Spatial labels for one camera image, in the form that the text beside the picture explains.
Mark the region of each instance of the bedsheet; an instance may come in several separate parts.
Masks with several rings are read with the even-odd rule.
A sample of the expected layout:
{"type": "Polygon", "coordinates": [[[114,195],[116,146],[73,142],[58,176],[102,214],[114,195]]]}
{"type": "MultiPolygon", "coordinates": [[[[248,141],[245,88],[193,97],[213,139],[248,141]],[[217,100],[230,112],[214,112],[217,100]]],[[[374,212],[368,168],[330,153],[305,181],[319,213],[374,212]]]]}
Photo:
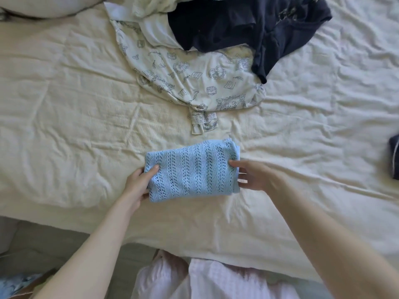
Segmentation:
{"type": "MultiPolygon", "coordinates": [[[[277,63],[261,104],[203,135],[137,84],[103,5],[0,24],[0,215],[91,232],[147,151],[231,137],[399,268],[398,1],[327,1],[334,18],[277,63]]],[[[126,241],[318,279],[261,192],[145,201],[126,241]]]]}

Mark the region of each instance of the right hand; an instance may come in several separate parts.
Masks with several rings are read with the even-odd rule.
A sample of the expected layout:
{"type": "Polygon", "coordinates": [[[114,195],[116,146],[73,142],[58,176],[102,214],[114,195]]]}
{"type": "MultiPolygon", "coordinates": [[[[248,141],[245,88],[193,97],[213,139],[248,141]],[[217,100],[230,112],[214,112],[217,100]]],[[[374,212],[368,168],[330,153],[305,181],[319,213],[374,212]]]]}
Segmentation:
{"type": "Polygon", "coordinates": [[[265,191],[270,195],[284,183],[282,175],[260,161],[229,160],[229,165],[239,168],[238,179],[247,181],[246,183],[238,182],[241,188],[265,191]]]}

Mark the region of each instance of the white printed fabric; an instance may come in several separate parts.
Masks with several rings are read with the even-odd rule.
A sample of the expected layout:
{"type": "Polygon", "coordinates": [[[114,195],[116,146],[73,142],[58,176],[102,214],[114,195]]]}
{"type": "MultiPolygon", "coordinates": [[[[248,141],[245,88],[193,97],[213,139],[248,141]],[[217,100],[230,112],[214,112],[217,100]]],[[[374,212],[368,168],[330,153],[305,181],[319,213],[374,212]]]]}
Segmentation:
{"type": "Polygon", "coordinates": [[[247,46],[211,53],[153,47],[138,23],[111,23],[140,85],[171,103],[189,107],[192,134],[215,129],[215,111],[249,108],[265,96],[251,71],[252,51],[247,46]]]}

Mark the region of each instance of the pillow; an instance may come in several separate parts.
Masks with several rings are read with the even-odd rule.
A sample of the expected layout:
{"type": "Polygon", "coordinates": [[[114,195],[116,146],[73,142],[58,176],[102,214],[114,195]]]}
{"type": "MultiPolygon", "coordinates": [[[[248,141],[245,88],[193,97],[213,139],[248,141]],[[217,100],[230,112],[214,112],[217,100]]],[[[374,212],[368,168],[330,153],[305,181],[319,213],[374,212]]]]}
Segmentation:
{"type": "Polygon", "coordinates": [[[37,18],[59,18],[91,7],[102,0],[0,0],[0,7],[37,18]]]}

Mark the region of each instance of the wrinkled bedsheet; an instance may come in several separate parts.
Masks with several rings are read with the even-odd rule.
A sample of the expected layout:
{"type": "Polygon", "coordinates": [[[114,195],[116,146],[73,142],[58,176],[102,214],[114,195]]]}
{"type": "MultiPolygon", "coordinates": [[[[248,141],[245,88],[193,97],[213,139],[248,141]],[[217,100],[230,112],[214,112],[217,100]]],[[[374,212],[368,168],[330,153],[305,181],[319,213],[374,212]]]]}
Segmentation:
{"type": "MultiPolygon", "coordinates": [[[[327,0],[334,18],[283,58],[259,106],[191,135],[186,107],[141,88],[104,6],[0,24],[0,215],[91,232],[147,151],[233,138],[241,157],[285,172],[329,215],[399,265],[397,0],[327,0]]],[[[145,201],[126,241],[318,279],[271,201],[145,201]]]]}

